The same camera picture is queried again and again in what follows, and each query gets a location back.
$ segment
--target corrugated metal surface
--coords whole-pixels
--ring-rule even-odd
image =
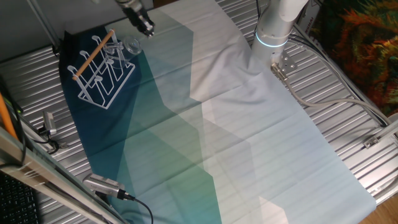
[[[255,1],[217,2],[241,29],[248,42],[252,41],[257,21]],[[265,8],[268,1],[260,2]],[[298,70],[289,74],[289,80],[303,99],[316,102],[353,98],[338,77],[314,54],[294,45],[290,45],[286,51],[298,65]],[[53,138],[69,145],[68,149],[61,149],[54,154],[54,158],[80,180],[89,174],[91,167],[65,101],[58,75],[58,58],[51,48],[3,63],[0,72],[11,93],[24,108],[25,119],[34,127],[43,125],[43,110],[53,112],[58,128]],[[374,195],[398,175],[398,149],[392,140],[371,150],[362,145],[365,139],[381,129],[361,106],[343,103],[304,109],[370,193]],[[40,194],[39,200],[45,223],[91,223],[45,195]]]

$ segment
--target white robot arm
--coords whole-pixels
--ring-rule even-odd
[[[308,0],[271,0],[257,25],[252,53],[270,68],[279,63],[293,24]]]

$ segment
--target wooden dowel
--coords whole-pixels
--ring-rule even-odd
[[[109,40],[109,38],[111,38],[111,36],[114,33],[114,29],[111,29],[110,32],[105,36],[105,38],[101,41],[101,43],[98,44],[98,47],[95,48],[95,50],[93,51],[93,53],[91,53],[91,55],[88,57],[88,59],[84,62],[84,64],[79,68],[79,70],[77,70],[76,72],[76,76],[73,76],[73,80],[77,80],[77,77],[79,77],[87,68],[87,66],[93,61],[93,59],[95,58],[95,56],[100,52],[100,50],[104,47],[104,45],[107,43],[107,41]]]

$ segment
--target black keyboard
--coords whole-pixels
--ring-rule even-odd
[[[0,172],[0,223],[40,224],[34,189]]]

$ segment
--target gray cable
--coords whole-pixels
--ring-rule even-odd
[[[390,120],[382,112],[380,112],[379,109],[375,108],[374,106],[370,105],[369,103],[363,102],[361,100],[354,100],[354,99],[339,99],[339,100],[330,100],[330,101],[326,101],[323,103],[309,103],[309,102],[301,99],[296,94],[296,92],[294,92],[294,90],[288,80],[285,81],[285,84],[286,84],[287,88],[290,90],[290,93],[294,96],[294,98],[296,98],[297,101],[304,104],[305,106],[318,107],[318,106],[329,106],[329,105],[332,105],[335,103],[356,103],[356,104],[359,104],[359,105],[369,108],[371,111],[373,111],[373,113],[376,113],[383,120],[385,120],[388,124],[391,124]]]
[[[301,47],[301,48],[303,48],[303,49],[305,49],[305,50],[310,50],[313,54],[317,55],[321,60],[323,60],[325,63],[327,63],[327,64],[335,71],[335,73],[340,77],[340,80],[343,82],[343,84],[344,84],[346,87],[348,87],[347,84],[345,83],[343,77],[341,76],[341,74],[333,67],[333,65],[332,65],[330,62],[328,62],[326,59],[324,59],[318,52],[314,51],[314,50],[311,49],[310,47],[309,47],[309,48],[306,48],[306,47],[304,47],[304,46],[297,45],[297,44],[302,44],[301,42],[299,42],[299,41],[297,41],[297,40],[289,39],[289,41],[295,43],[297,47]],[[314,107],[314,106],[315,106],[315,107],[316,107],[316,106],[328,106],[328,105],[335,104],[335,103],[346,103],[346,102],[347,102],[347,103],[356,103],[356,104],[359,104],[359,105],[362,105],[362,106],[365,106],[365,107],[369,108],[375,115],[377,115],[377,116],[380,117],[382,120],[384,120],[388,125],[391,124],[391,121],[390,121],[378,108],[376,108],[376,107],[370,105],[370,104],[367,103],[367,102],[364,102],[364,101],[361,101],[361,100],[354,100],[354,99],[339,99],[339,100],[326,101],[326,102],[323,102],[323,103],[309,103],[309,102],[307,102],[307,101],[301,99],[301,98],[294,92],[294,90],[293,90],[293,88],[292,88],[292,86],[290,85],[290,83],[289,83],[288,80],[286,80],[285,83],[286,83],[286,85],[287,85],[287,88],[288,88],[288,89],[290,90],[290,92],[292,93],[292,95],[296,98],[296,100],[299,101],[299,102],[301,102],[303,105],[311,106],[311,107]]]

